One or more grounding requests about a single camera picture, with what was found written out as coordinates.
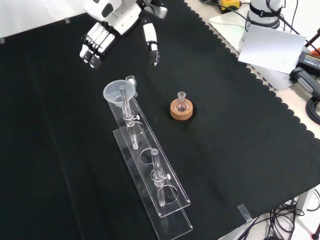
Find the wire bundle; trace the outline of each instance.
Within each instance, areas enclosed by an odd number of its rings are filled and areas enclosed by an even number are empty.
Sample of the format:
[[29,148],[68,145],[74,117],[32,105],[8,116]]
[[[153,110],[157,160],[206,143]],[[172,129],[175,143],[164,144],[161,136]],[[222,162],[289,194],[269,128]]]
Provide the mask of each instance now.
[[320,116],[316,112],[318,102],[319,100],[314,96],[310,98],[310,100],[306,103],[305,112],[312,121],[320,125]]
[[[291,200],[290,204],[284,203],[281,206],[272,209],[269,212],[268,218],[258,221],[258,219],[261,217],[260,215],[257,219],[254,220],[254,222],[243,232],[243,234],[237,240],[246,240],[249,236],[252,227],[265,221],[269,221],[269,228],[266,238],[264,240],[285,240],[279,229],[288,233],[288,240],[291,240],[296,227],[296,217],[304,215],[305,213],[302,210],[297,209],[297,202],[295,200]],[[279,217],[286,218],[291,222],[292,227],[290,230],[285,229],[280,224]]]

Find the glass vial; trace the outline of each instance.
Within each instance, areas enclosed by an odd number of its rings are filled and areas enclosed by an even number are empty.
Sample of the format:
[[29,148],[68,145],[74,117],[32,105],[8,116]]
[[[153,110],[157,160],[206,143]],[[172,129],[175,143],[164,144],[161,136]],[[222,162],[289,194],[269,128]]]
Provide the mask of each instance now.
[[186,93],[184,91],[178,93],[178,99],[174,103],[174,109],[179,112],[185,112],[189,109],[189,103],[186,100]]

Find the glass tube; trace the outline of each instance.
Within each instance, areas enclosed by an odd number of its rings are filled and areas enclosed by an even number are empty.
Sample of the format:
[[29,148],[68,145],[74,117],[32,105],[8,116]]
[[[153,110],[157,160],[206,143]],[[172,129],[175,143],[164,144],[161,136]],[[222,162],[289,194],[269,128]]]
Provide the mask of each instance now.
[[[154,185],[156,185],[157,187],[162,187],[165,184],[165,174],[164,174],[164,170],[160,165],[158,149],[155,149],[155,148],[151,149],[151,158],[152,158],[152,164],[153,164]],[[163,187],[160,188],[158,192],[158,197],[159,197],[159,204],[161,207],[163,207],[166,204]]]
[[127,98],[127,91],[126,86],[121,85],[119,87],[121,98],[122,98],[122,112],[123,112],[123,118],[125,120],[126,125],[128,126],[128,132],[131,137],[132,146],[133,149],[138,149],[138,141],[137,141],[137,135],[135,133],[135,130],[133,128],[133,125],[135,124],[134,121],[134,113],[130,109],[129,101]]

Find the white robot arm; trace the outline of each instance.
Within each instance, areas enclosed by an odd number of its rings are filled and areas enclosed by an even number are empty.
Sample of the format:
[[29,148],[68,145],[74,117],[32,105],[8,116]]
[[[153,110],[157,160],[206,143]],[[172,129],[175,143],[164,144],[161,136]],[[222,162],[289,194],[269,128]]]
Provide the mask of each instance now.
[[144,38],[152,65],[159,62],[157,34],[146,10],[159,18],[165,18],[167,8],[161,0],[87,0],[84,9],[97,22],[83,37],[80,57],[92,68],[98,68],[112,46],[131,28],[141,21]]

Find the cable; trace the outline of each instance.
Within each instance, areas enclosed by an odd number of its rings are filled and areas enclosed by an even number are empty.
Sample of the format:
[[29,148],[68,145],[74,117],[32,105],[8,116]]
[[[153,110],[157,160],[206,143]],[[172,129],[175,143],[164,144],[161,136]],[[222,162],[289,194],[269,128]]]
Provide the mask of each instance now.
[[305,112],[312,121],[320,125],[320,116],[316,112],[318,102],[319,100],[317,100],[314,96],[310,98],[310,100],[306,103]]
[[[266,6],[270,9],[271,12],[273,12],[273,13],[276,12],[274,9],[272,9],[272,8],[270,7],[270,0],[265,0],[265,3],[266,3]],[[280,16],[280,15],[278,14],[277,17],[278,17],[281,21],[283,21],[283,22],[284,22],[291,30],[293,30],[296,34],[300,35],[300,33],[298,33],[282,16]],[[305,40],[305,41],[306,41],[311,47],[313,47],[314,50],[315,50],[318,54],[320,54],[320,51],[319,51],[318,49],[316,49],[316,47],[313,46],[313,45],[311,44],[311,42],[309,42],[308,40]]]
[[[297,202],[295,200],[291,200],[290,204],[284,203],[281,206],[272,209],[268,213],[269,213],[269,217],[266,219],[258,221],[261,215],[258,218],[256,218],[254,222],[242,233],[242,235],[237,240],[246,240],[249,236],[249,233],[252,227],[265,221],[269,221],[270,225],[266,234],[266,238],[264,240],[285,240],[283,235],[280,232],[280,229],[288,233],[289,234],[288,240],[291,240],[294,230],[296,228],[296,217],[305,215],[305,213],[302,210],[297,208]],[[286,230],[280,224],[279,217],[284,217],[287,220],[289,220],[292,223],[292,228],[290,230]]]
[[299,4],[299,0],[296,0],[296,5],[295,5],[295,10],[294,10],[291,26],[294,26],[294,21],[295,21],[295,16],[296,16],[297,9],[298,9],[298,4]]
[[230,8],[230,7],[227,7],[227,6],[223,6],[223,5],[220,5],[218,3],[215,3],[215,2],[212,2],[211,0],[207,0],[204,2],[205,4],[211,4],[211,5],[217,5],[217,6],[220,6],[220,7],[223,7],[225,9],[228,9],[229,11],[231,12],[234,12],[236,14],[238,14],[240,17],[242,17],[244,20],[247,20],[243,15],[241,15],[239,12],[235,11],[234,9]]
[[[315,192],[316,194],[318,194],[319,201],[320,201],[320,193],[318,192],[317,189],[315,189],[314,192]],[[315,212],[315,211],[317,211],[318,209],[320,209],[320,203],[319,203],[319,205],[318,205],[315,209],[307,209],[307,211],[309,211],[309,212]]]

